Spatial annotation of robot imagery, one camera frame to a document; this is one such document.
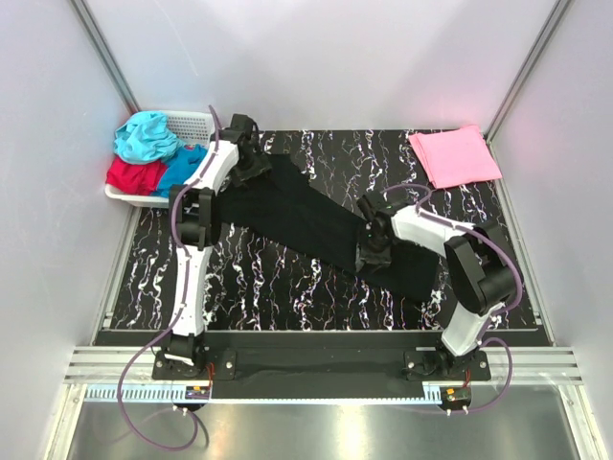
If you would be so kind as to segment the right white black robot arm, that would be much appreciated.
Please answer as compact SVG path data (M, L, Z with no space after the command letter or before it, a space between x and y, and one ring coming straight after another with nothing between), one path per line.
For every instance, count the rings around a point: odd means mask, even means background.
M410 286L419 256L443 258L457 304L434 350L406 365L409 378L462 378L474 361L493 316L522 297L522 278L501 228L470 224L391 203L370 192L358 201L365 223L357 231L356 270L383 271Z

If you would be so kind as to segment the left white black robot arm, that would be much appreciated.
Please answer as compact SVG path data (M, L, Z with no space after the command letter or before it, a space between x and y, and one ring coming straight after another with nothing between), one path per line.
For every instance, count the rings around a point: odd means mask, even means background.
M177 272L174 306L159 341L153 376L194 380L213 373L207 359L204 278L221 232L219 192L226 179L240 187L269 174L271 165L260 146L259 128L249 116L235 114L228 127L219 126L204 159L183 184L170 189L170 231Z

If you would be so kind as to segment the black t shirt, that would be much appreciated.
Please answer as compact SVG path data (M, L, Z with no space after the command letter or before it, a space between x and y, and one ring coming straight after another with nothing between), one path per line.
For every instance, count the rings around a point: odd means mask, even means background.
M430 299L439 257L412 243L392 247L392 262L374 272L356 268L358 229L365 220L309 185L289 156L268 157L272 171L220 193L219 217L273 242L343 269L370 286L414 302Z

